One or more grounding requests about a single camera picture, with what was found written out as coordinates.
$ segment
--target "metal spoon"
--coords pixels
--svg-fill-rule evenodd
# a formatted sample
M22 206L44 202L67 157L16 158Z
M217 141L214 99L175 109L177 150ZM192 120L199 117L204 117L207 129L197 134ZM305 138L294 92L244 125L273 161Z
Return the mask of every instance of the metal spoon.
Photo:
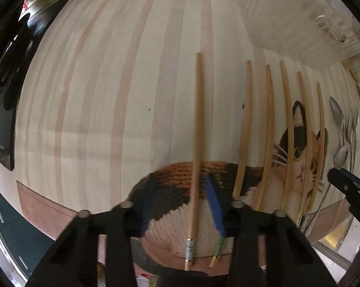
M352 165L353 165L353 156L352 156L352 126L353 120L352 115L349 114L348 122L347 122L347 132L346 132L346 140L349 143L350 148L350 164L349 164L349 171L353 172Z
M342 165L345 163L347 155L348 155L348 147L347 146L342 146L342 148L340 148L340 150L337 152L336 156L334 157L334 167L337 169L340 169L342 167ZM320 205L318 206L317 211L315 212L315 215L313 216L313 219L311 221L311 223L309 224L308 228L305 231L305 236L307 237L310 232L313 229L313 226L315 225L315 221L318 218L318 215L322 209L322 206L324 205L324 201L326 199L326 196L329 194L330 189L332 188L332 185L329 183L329 187L327 187L324 198L322 199Z
M341 110L340 105L333 97L329 98L330 106L332 107L334 119L336 120L339 127L342 129L342 145L345 145L345 138L344 138L344 130L345 130L345 117L343 116L343 112Z
M353 154L353 171L355 166L355 153L357 150L357 123L358 123L358 107L354 109L353 115L353 131L354 131L354 154Z

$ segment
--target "cat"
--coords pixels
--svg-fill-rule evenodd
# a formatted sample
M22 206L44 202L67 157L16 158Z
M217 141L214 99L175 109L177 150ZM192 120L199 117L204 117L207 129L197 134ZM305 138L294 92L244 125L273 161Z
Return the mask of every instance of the cat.
M310 169L305 168L306 155L306 122L305 109L301 102L296 101L292 108L294 122L294 162L292 165L292 184L290 197L286 210L291 218L295 218L298 210L303 179L309 175L308 197L313 189L313 181L317 175L319 155L319 140L321 133L311 133L313 155ZM327 146L327 132L325 132L325 148ZM262 211L274 212L280 208L283 187L285 183L286 161L288 152L288 130L284 132L278 144L275 144L273 163L269 173L269 181L264 195ZM252 205L257 187L261 181L263 167L246 166L246 172L241 189L240 199L248 205ZM167 165L153 172L158 179L158 189L154 198L148 230L144 240L156 247L154 251L170 251L173 257L185 257L185 241L187 238L189 199L191 186L192 162L180 162ZM212 256L216 249L219 234L216 231L211 215L209 203L204 191L204 178L206 174L214 173L220 186L233 190L237 173L237 164L219 161L204 161L202 164L200 179L200 204L197 243L195 245L195 257ZM128 200L134 191L141 189L148 177L137 183L130 192ZM225 245L224 253L231 252L232 241ZM154 260L162 260L159 255L151 257Z

